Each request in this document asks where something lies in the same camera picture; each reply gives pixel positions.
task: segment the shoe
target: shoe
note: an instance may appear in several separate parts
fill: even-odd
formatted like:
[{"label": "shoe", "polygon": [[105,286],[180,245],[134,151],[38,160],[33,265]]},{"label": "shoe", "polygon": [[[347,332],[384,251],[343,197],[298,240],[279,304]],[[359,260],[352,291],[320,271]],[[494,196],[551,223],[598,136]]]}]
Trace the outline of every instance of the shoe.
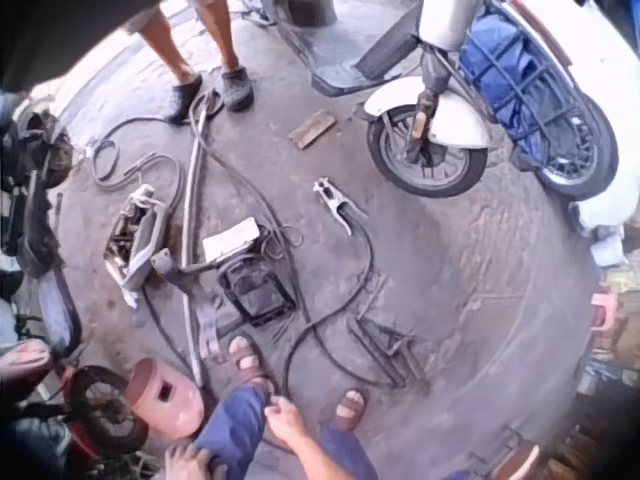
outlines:
[{"label": "shoe", "polygon": [[240,112],[253,103],[253,86],[244,67],[222,74],[222,100],[232,112]]},{"label": "shoe", "polygon": [[198,92],[200,91],[201,86],[202,75],[198,74],[198,76],[191,82],[184,83],[182,85],[176,85],[175,87],[173,87],[173,95],[176,106],[175,111],[171,115],[165,117],[167,122],[173,123],[174,125],[179,125],[185,121],[187,115],[189,114],[189,108],[198,96]]}]

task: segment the concrete floor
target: concrete floor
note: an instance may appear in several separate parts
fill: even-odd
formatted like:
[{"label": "concrete floor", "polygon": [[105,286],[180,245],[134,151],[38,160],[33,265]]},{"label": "concrete floor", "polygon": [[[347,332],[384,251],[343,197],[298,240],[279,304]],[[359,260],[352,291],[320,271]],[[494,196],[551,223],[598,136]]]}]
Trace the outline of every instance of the concrete floor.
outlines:
[{"label": "concrete floor", "polygon": [[[197,30],[187,22],[174,33],[188,60],[208,69],[218,53]],[[280,219],[303,233],[295,257],[312,317],[345,298],[364,262],[360,241],[346,236],[311,191],[318,177],[329,176],[368,212],[376,271],[389,277],[370,316],[436,346],[427,398],[412,389],[370,390],[357,433],[380,478],[442,478],[465,467],[470,451],[495,454],[505,424],[549,441],[575,392],[573,373],[589,334],[589,300],[597,283],[588,245],[569,231],[560,203],[532,175],[505,162],[504,145],[491,154],[482,182],[461,197],[405,194],[378,173],[366,149],[366,125],[350,116],[366,95],[327,99],[314,92],[308,73],[274,30],[237,21],[234,35],[255,81],[256,104],[244,114],[223,112],[211,135],[226,160],[262,189]],[[130,116],[163,113],[170,84],[164,66],[138,40],[90,82],[63,118],[74,142],[82,144]],[[330,109],[338,125],[300,152],[287,136],[321,108]],[[192,146],[187,128],[165,125],[133,125],[115,139],[122,149],[119,171],[152,150],[186,163]],[[107,155],[101,159],[108,161]],[[144,174],[165,199],[172,188],[169,172],[170,166],[159,166]],[[134,187],[101,192],[89,164],[80,164],[67,182],[59,230],[71,292],[94,332],[88,358],[125,374],[145,356],[179,365],[152,322],[138,318],[144,325],[133,326],[132,311],[102,264],[112,223]],[[259,213],[212,162],[205,164],[200,188],[199,240]],[[168,239],[176,255],[181,216],[180,208]],[[203,260],[200,243],[198,256]],[[154,282],[151,297],[163,326],[186,353],[180,295]],[[365,300],[322,328],[322,336],[340,360],[380,378],[345,330],[346,317]],[[276,322],[251,333],[279,374],[303,321],[298,318],[273,345],[269,339],[277,328]],[[427,353],[418,349],[421,362]],[[233,386],[232,367],[210,366],[209,372],[216,395],[225,395]],[[352,382],[307,341],[295,358],[291,384],[313,425]],[[264,446],[249,478],[302,474],[295,459]]]}]

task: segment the blue pants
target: blue pants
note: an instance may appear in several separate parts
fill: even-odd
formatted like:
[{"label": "blue pants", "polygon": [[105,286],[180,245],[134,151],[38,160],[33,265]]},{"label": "blue pants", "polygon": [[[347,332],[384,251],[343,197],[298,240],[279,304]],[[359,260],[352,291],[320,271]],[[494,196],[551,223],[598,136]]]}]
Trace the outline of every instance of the blue pants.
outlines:
[{"label": "blue pants", "polygon": [[[267,395],[243,385],[220,403],[200,432],[195,446],[213,452],[212,462],[226,465],[228,480],[242,480],[253,460],[265,427]],[[353,434],[324,427],[319,443],[324,451],[354,480],[377,480],[371,461]]]}]

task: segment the metal rod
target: metal rod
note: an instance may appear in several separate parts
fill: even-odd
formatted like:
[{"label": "metal rod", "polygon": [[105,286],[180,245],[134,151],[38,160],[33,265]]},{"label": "metal rod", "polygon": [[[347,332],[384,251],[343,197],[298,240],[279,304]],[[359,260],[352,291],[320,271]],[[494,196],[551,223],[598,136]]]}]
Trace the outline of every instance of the metal rod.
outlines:
[{"label": "metal rod", "polygon": [[[208,94],[202,102],[202,110],[198,119],[198,132],[204,136],[204,126],[207,118],[207,108],[211,95]],[[180,253],[180,265],[184,268],[193,263],[193,229],[194,229],[194,210],[196,202],[197,180],[200,174],[200,161],[202,159],[202,150],[200,143],[196,138],[193,142],[193,150],[191,151],[191,159],[189,160],[189,173],[187,175],[187,185],[184,197],[184,219],[182,228],[182,251]],[[191,373],[198,387],[202,387],[204,379],[202,376],[202,363],[200,362],[200,353],[198,342],[194,332],[194,315],[193,305],[188,295],[182,294],[182,311],[184,315],[184,326],[187,334],[187,346],[189,348],[189,360],[191,362]]]}]

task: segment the brown sandal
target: brown sandal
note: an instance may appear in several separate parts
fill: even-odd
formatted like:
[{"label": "brown sandal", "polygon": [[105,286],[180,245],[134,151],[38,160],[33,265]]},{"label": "brown sandal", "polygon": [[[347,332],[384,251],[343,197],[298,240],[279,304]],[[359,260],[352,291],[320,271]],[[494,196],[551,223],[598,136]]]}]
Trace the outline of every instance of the brown sandal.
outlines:
[{"label": "brown sandal", "polygon": [[[362,396],[363,403],[357,402],[347,397],[347,394],[350,392],[359,393]],[[354,413],[353,417],[343,417],[341,415],[338,415],[337,413],[338,406],[342,406],[348,410],[351,410]],[[359,390],[357,388],[350,388],[349,390],[344,392],[344,395],[342,396],[340,403],[336,406],[336,414],[333,419],[333,424],[342,430],[349,430],[349,431],[354,430],[358,426],[358,423],[360,423],[360,420],[362,419],[362,415],[364,414],[366,407],[367,407],[367,397],[365,393],[362,390]]]},{"label": "brown sandal", "polygon": [[[233,342],[233,340],[235,340],[238,337],[242,337],[247,342],[249,342],[249,345],[240,347],[238,350],[236,350],[233,353],[229,352],[229,357],[231,361],[235,364],[238,370],[238,376],[240,377],[240,380],[242,380],[243,383],[248,383],[251,380],[254,380],[256,378],[268,379],[269,375],[267,374],[265,369],[262,367],[262,357],[253,339],[247,335],[237,335],[231,341]],[[240,362],[243,359],[247,357],[254,357],[254,356],[258,357],[258,365],[253,365],[247,368],[240,368]]]}]

